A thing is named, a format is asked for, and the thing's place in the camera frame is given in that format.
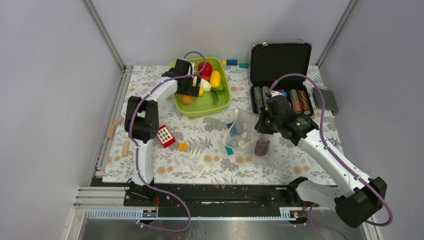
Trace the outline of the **orange toy peach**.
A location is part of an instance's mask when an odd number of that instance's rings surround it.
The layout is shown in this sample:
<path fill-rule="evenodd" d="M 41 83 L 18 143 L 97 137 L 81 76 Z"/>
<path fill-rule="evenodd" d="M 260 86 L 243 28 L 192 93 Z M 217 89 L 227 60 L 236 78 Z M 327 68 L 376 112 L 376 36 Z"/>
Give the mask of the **orange toy peach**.
<path fill-rule="evenodd" d="M 195 97 L 190 95 L 182 95 L 181 102 L 183 105 L 188 106 L 193 103 Z"/>

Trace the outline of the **white toy radish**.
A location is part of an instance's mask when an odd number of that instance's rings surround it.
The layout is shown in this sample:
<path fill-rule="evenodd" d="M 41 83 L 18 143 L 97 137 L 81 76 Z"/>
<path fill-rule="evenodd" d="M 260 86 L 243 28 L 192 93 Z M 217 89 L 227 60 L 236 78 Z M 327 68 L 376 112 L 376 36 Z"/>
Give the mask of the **white toy radish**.
<path fill-rule="evenodd" d="M 212 89 L 212 86 L 207 80 L 205 80 L 204 78 L 200 78 L 200 88 L 204 92 L 210 92 Z"/>

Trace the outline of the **yellow toy lemon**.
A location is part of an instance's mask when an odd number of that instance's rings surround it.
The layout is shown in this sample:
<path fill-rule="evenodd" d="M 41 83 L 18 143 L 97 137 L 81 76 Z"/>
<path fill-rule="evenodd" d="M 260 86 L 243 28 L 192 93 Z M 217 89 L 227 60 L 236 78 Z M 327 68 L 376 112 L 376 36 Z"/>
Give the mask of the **yellow toy lemon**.
<path fill-rule="evenodd" d="M 209 83 L 213 89 L 219 88 L 221 86 L 221 73 L 213 70 L 209 78 Z"/>

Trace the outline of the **dark purple mangosteen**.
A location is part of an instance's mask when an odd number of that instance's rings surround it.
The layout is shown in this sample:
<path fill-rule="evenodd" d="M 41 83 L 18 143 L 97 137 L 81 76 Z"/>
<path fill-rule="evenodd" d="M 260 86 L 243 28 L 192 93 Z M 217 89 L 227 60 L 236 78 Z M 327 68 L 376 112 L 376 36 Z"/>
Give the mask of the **dark purple mangosteen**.
<path fill-rule="evenodd" d="M 259 137 L 254 145 L 254 155 L 257 157 L 264 157 L 268 154 L 269 148 L 270 141 L 265 137 Z"/>

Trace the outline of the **clear zip top bag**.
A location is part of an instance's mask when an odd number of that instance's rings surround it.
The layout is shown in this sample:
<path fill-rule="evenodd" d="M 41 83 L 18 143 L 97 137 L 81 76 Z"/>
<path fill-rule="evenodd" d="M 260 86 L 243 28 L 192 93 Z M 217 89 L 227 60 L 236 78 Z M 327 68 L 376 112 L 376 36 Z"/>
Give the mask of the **clear zip top bag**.
<path fill-rule="evenodd" d="M 247 157 L 252 159 L 255 165 L 273 168 L 275 167 L 274 160 L 271 156 L 271 137 L 255 130 L 255 125 L 259 120 L 259 116 L 253 112 L 236 108 L 235 120 L 232 122 L 233 127 L 236 127 L 238 135 L 230 136 L 229 130 L 226 132 L 223 143 L 225 147 L 231 148 L 234 151 L 242 152 Z M 270 146 L 267 155 L 263 157 L 254 154 L 255 143 L 258 138 L 267 138 L 270 141 Z M 230 141 L 238 141 L 237 147 L 231 147 Z"/>

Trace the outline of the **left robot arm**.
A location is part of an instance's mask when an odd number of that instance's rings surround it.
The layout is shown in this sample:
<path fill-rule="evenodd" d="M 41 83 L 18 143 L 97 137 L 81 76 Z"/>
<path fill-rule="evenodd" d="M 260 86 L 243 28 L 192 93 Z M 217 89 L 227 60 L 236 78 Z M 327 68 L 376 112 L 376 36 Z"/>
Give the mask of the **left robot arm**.
<path fill-rule="evenodd" d="M 144 206 L 152 204 L 155 192 L 166 193 L 151 185 L 154 179 L 152 168 L 153 139 L 159 131 L 158 104 L 173 94 L 199 95 L 199 84 L 193 86 L 195 64 L 177 59 L 175 66 L 162 74 L 160 82 L 143 97 L 131 96 L 127 101 L 125 131 L 134 143 L 134 170 L 132 181 L 136 199 Z"/>

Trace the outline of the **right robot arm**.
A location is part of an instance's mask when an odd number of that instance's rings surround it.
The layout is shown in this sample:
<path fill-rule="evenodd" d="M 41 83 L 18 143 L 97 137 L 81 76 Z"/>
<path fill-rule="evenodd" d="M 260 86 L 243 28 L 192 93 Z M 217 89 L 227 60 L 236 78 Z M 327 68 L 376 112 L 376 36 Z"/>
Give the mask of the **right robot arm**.
<path fill-rule="evenodd" d="M 332 148 L 319 126 L 305 114 L 296 115 L 283 95 L 267 99 L 255 130 L 281 134 L 310 155 L 336 184 L 331 187 L 298 177 L 287 185 L 286 198 L 291 205 L 318 204 L 335 211 L 347 226 L 355 229 L 386 204 L 387 183 L 381 177 L 370 177 Z"/>

